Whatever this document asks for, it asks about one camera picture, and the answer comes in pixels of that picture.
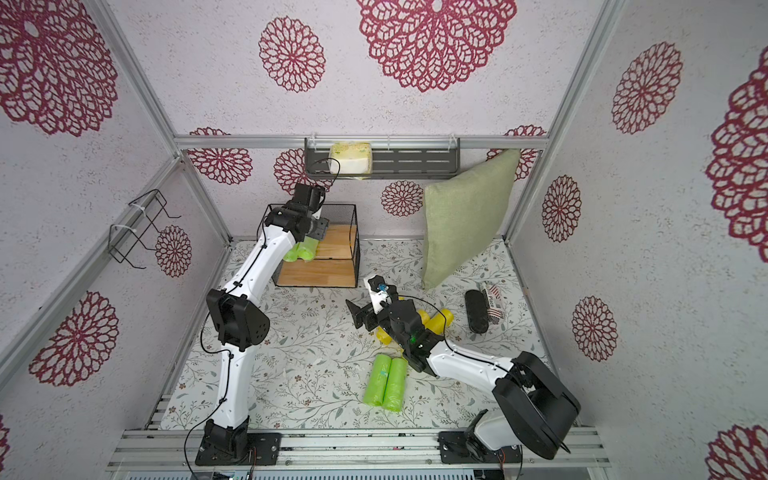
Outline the green bag roll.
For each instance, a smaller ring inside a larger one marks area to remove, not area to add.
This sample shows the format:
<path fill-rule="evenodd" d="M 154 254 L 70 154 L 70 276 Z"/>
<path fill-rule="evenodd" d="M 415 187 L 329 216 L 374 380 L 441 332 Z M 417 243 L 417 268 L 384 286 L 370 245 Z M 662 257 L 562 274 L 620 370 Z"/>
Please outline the green bag roll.
<path fill-rule="evenodd" d="M 382 406 L 392 412 L 401 412 L 403 408 L 408 362 L 404 358 L 391 361 L 388 381 L 385 387 Z"/>
<path fill-rule="evenodd" d="M 316 258 L 319 243 L 319 240 L 306 236 L 296 245 L 297 257 L 306 262 L 313 261 Z"/>
<path fill-rule="evenodd" d="M 295 244 L 283 257 L 285 262 L 295 262 L 299 258 L 299 244 Z"/>
<path fill-rule="evenodd" d="M 385 354 L 378 354 L 372 364 L 371 375 L 363 395 L 363 403 L 368 406 L 381 406 L 389 379 L 392 359 Z"/>

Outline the black wire wooden shelf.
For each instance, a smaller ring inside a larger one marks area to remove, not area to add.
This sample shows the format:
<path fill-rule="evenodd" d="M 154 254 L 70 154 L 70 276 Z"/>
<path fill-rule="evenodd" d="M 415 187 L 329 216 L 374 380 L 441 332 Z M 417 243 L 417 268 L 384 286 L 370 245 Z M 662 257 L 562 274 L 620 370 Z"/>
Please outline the black wire wooden shelf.
<path fill-rule="evenodd" d="M 360 266 L 357 207 L 349 203 L 328 203 L 321 216 L 329 220 L 323 240 L 310 251 L 311 260 L 299 257 L 282 261 L 273 274 L 277 287 L 355 288 Z"/>

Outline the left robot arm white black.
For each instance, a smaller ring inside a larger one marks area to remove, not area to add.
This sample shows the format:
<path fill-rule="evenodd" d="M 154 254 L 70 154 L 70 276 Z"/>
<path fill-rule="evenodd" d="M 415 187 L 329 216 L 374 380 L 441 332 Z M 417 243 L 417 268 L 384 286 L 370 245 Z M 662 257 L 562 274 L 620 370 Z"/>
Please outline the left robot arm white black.
<path fill-rule="evenodd" d="M 307 238 L 322 239 L 328 220 L 321 216 L 326 189 L 299 183 L 293 197 L 266 214 L 257 243 L 222 288 L 206 296 L 210 319 L 222 344 L 222 380 L 212 423 L 224 429 L 248 426 L 248 389 L 256 346 L 270 320 L 257 306 L 286 254 Z"/>

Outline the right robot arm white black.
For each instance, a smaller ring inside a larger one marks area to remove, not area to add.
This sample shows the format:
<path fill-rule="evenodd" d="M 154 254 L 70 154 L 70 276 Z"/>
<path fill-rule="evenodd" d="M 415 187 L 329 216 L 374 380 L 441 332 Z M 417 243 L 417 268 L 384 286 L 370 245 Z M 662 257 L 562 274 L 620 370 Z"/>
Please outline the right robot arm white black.
<path fill-rule="evenodd" d="M 489 393 L 498 410 L 476 415 L 465 431 L 465 445 L 479 459 L 485 453 L 521 445 L 552 460 L 561 450 L 581 405 L 561 380 L 536 355 L 499 357 L 448 340 L 428 329 L 410 296 L 380 283 L 369 289 L 370 302 L 346 302 L 354 326 L 384 330 L 402 349 L 413 370 L 459 381 Z"/>

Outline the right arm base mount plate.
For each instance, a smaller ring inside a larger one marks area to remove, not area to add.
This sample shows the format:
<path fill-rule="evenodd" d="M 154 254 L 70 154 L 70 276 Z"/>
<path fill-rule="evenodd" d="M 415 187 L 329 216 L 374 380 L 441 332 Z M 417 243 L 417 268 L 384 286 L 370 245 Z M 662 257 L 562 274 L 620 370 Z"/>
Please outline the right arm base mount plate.
<path fill-rule="evenodd" d="M 516 463 L 523 459 L 519 446 L 507 446 L 490 450 L 465 431 L 441 431 L 438 433 L 438 449 L 443 464 L 490 464 Z"/>

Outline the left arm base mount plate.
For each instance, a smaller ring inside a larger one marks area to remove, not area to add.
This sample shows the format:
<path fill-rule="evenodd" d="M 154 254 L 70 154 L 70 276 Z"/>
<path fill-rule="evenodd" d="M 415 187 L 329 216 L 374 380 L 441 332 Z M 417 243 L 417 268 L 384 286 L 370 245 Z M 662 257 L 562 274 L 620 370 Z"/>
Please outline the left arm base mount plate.
<path fill-rule="evenodd" d="M 249 432 L 247 422 L 222 427 L 208 420 L 198 449 L 196 466 L 274 466 L 277 464 L 280 433 Z"/>

